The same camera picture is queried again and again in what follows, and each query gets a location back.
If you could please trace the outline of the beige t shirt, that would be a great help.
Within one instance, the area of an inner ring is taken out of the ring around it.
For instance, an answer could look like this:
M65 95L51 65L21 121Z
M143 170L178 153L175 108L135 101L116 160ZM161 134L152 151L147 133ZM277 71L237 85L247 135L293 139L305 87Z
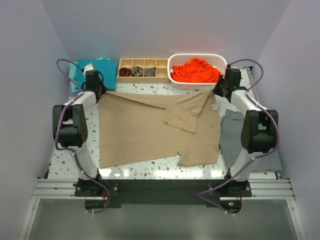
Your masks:
M98 103L100 167L174 156L180 167L216 164L221 117L215 103L211 91L105 93Z

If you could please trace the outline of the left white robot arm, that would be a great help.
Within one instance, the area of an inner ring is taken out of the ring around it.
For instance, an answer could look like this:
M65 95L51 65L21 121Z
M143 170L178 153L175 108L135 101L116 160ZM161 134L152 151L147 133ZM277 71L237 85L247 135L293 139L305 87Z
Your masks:
M106 93L102 74L98 70L85 70L85 90L80 90L77 96L65 104L54 105L52 108L52 127L55 148L58 151L68 151L77 167L79 178L89 180L86 191L92 196L99 196L104 190L104 184L95 179L99 170L94 164L87 146L89 130L86 111L96 105Z

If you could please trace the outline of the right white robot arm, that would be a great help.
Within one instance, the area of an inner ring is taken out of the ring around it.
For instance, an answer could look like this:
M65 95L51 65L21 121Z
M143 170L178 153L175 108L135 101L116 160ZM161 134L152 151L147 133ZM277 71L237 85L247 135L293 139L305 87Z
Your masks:
M239 182L245 182L256 163L271 155L278 148L279 114L269 110L249 94L249 89L241 86L241 71L227 66L213 89L216 96L223 97L233 104L244 116L240 134L241 152L228 171L228 179L222 184L223 192L230 197L240 190Z

